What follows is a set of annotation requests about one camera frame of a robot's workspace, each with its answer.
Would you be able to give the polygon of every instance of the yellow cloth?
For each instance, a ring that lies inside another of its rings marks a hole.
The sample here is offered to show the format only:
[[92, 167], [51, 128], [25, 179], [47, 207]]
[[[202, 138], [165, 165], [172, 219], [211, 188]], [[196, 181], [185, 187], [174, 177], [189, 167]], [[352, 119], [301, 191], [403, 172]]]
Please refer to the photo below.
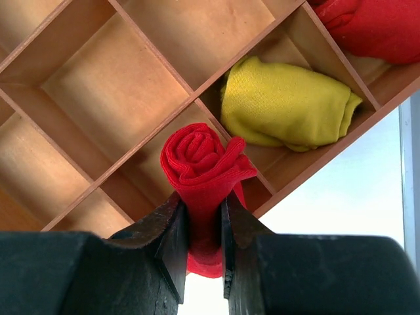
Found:
[[304, 152], [347, 134], [362, 99], [346, 85], [289, 64], [240, 60], [222, 89], [222, 124], [248, 143]]

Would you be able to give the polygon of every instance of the fabric fold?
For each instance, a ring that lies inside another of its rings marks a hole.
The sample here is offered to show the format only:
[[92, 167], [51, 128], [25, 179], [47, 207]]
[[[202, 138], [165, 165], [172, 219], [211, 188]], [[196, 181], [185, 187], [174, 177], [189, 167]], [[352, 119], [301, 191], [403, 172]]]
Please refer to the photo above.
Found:
[[392, 64], [420, 61], [419, 0], [309, 0], [337, 44]]
[[188, 208], [188, 270], [208, 278], [222, 276], [221, 222], [217, 209], [234, 191], [245, 206], [240, 181], [256, 176], [242, 154], [245, 141], [234, 137], [224, 149], [205, 123], [186, 126], [171, 135], [161, 153], [168, 181]]
[[305, 152], [345, 136], [362, 99], [330, 77], [258, 57], [239, 61], [222, 89], [221, 122], [260, 146]]

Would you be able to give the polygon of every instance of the yellow fabric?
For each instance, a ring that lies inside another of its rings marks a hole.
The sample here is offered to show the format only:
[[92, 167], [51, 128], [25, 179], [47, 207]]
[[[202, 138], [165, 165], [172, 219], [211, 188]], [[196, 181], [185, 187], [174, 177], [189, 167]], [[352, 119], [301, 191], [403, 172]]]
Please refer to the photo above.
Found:
[[362, 99], [320, 73], [258, 57], [240, 60], [222, 89], [222, 124], [248, 143], [305, 152], [347, 134]]

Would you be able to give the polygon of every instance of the wooden box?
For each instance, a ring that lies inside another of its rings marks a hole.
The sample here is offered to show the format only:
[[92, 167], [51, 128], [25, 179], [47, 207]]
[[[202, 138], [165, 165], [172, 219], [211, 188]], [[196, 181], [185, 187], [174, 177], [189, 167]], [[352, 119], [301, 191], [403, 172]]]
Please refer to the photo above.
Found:
[[326, 74], [364, 99], [349, 134], [307, 153], [248, 146], [259, 217], [420, 86], [420, 64], [356, 58], [303, 0], [0, 1], [0, 229], [108, 237], [173, 191], [168, 136], [219, 123], [220, 78], [243, 55]]

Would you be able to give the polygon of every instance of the rolled red cloth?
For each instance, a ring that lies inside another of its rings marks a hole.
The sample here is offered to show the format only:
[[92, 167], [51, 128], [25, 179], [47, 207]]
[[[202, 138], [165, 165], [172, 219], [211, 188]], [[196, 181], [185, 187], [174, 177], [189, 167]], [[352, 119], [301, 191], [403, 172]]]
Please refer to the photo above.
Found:
[[309, 0], [331, 36], [356, 56], [420, 61], [419, 0]]
[[257, 174], [242, 154], [245, 141], [234, 137], [223, 148], [205, 123], [186, 126], [171, 135], [161, 153], [161, 166], [188, 208], [188, 270], [208, 278], [222, 276], [221, 222], [217, 208], [231, 191], [242, 205], [240, 181]]

